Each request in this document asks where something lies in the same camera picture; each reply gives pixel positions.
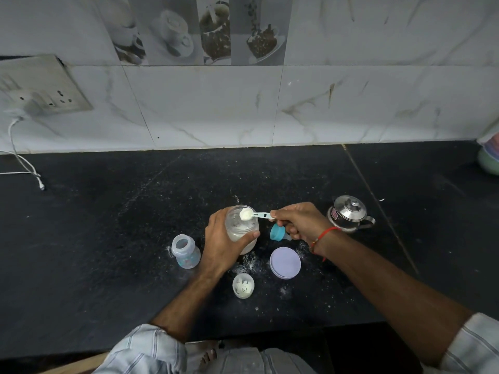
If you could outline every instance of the purple lid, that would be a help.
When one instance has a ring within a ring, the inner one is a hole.
[[[271,269],[280,278],[293,278],[301,269],[300,257],[291,248],[280,247],[271,254]]]

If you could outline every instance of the shirt sleeve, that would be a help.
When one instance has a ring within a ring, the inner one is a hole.
[[[159,327],[142,324],[109,352],[95,374],[178,374],[185,372],[184,344]]]
[[[499,322],[474,314],[447,349],[441,370],[489,374],[499,372]]]

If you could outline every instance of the power outlet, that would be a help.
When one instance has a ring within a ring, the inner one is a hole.
[[[46,114],[92,109],[53,55],[1,61],[0,90],[13,101],[39,95],[37,101]]]

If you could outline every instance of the forearm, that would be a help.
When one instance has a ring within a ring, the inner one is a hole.
[[[321,244],[325,244],[326,257],[350,278],[423,363],[438,366],[472,311],[343,233],[333,231],[324,239]]]
[[[199,309],[220,277],[220,273],[200,271],[187,287],[154,317],[151,324],[161,327],[170,336],[185,343]]]

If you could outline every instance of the red thread bracelet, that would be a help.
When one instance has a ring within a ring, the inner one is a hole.
[[[320,240],[322,239],[326,233],[328,233],[329,231],[333,231],[334,229],[341,229],[341,228],[338,228],[338,227],[329,227],[328,229],[326,229],[324,232],[322,232],[319,237],[317,239],[315,239],[314,241],[312,241],[312,245],[310,245],[310,251],[313,253],[313,254],[316,254],[314,251],[313,251],[313,248],[315,246],[315,244]]]

